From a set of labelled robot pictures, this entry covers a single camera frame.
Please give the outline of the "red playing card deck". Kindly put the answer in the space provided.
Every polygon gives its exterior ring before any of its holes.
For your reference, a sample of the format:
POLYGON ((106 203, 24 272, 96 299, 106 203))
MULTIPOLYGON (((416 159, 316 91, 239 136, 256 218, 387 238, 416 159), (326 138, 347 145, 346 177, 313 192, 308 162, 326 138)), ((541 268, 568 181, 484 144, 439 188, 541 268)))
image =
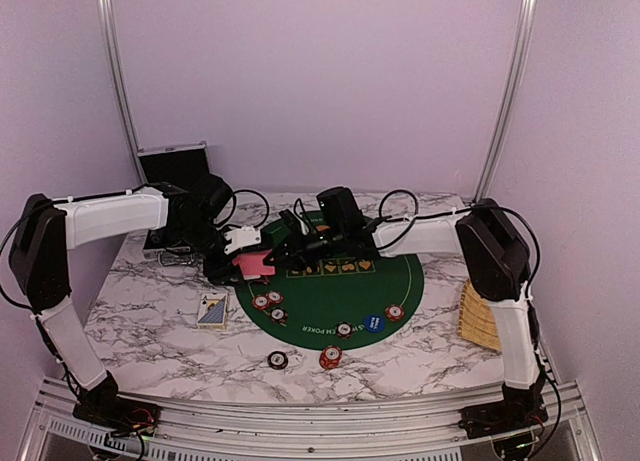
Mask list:
POLYGON ((233 265, 240 269, 246 281, 268 278, 276 274, 276 268, 265 263, 269 251, 242 253, 233 260, 233 265))

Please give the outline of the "red chips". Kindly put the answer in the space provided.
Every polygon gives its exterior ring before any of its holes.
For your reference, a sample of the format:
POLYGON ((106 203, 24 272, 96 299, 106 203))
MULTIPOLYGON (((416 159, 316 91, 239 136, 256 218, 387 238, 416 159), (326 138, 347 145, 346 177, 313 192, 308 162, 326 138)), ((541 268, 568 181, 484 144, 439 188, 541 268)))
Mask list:
POLYGON ((397 322, 404 318, 405 310, 399 305, 390 305, 385 310, 386 318, 391 322, 397 322))
POLYGON ((279 305, 284 300, 284 296, 278 291, 269 291, 265 294, 258 294, 252 299, 252 306, 259 311, 264 311, 270 307, 279 305))

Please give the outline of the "blue small blind button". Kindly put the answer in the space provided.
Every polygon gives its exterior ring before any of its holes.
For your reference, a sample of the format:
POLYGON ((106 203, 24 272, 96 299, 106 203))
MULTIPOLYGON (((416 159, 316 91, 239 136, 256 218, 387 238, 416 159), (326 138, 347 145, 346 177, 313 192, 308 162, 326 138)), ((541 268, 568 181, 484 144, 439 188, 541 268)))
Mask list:
POLYGON ((386 320, 383 316, 368 315, 363 321, 364 329, 370 333, 381 333, 386 327, 386 320))

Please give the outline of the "red five chip stack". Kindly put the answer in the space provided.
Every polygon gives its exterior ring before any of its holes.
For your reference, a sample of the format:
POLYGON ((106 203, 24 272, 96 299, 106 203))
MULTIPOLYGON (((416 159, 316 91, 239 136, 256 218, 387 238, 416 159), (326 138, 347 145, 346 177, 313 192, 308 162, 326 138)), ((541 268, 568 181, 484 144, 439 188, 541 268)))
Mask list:
POLYGON ((335 369, 340 365, 342 350, 337 346, 327 346, 320 355, 319 364, 323 369, 335 369))

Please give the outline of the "black hundred chip stack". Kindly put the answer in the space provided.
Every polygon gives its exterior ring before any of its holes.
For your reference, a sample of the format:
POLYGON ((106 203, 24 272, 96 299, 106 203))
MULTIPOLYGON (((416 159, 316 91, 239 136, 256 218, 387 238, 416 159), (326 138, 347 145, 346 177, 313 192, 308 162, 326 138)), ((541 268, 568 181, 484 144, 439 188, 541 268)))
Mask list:
POLYGON ((288 356, 282 351, 273 351, 267 357, 267 363, 271 369, 283 370, 288 366, 288 356))

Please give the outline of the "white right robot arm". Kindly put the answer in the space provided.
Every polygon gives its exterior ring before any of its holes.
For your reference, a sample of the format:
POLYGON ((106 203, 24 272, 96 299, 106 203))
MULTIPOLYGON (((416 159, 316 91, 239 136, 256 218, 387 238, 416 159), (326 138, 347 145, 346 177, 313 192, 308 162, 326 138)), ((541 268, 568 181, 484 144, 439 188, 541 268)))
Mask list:
POLYGON ((488 301, 502 353, 504 382, 497 402, 461 411, 460 427, 470 438, 523 429, 545 420, 541 391, 544 367, 538 354, 539 331, 531 304, 540 254, 512 224, 515 211, 482 199, 459 211, 403 218, 364 217, 347 187, 316 197, 327 230, 285 210, 279 216, 288 232, 266 257, 268 265, 304 270, 338 254, 374 260, 419 253, 456 252, 463 256, 471 284, 488 301))

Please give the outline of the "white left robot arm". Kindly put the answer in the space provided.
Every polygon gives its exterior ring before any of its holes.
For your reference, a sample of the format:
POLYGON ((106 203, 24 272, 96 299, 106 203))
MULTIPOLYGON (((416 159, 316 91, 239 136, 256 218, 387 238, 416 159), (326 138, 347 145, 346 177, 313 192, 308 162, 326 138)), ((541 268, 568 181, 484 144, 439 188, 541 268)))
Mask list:
POLYGON ((68 251, 129 232, 164 229, 204 258, 210 277, 226 273, 241 249, 261 241, 256 228, 222 231, 215 225, 232 196, 221 178, 207 174, 192 191, 161 182, 78 198, 29 197, 14 227, 9 266, 45 344, 79 386, 78 417, 120 427, 140 422, 154 407, 121 398, 90 344, 72 302, 68 251))

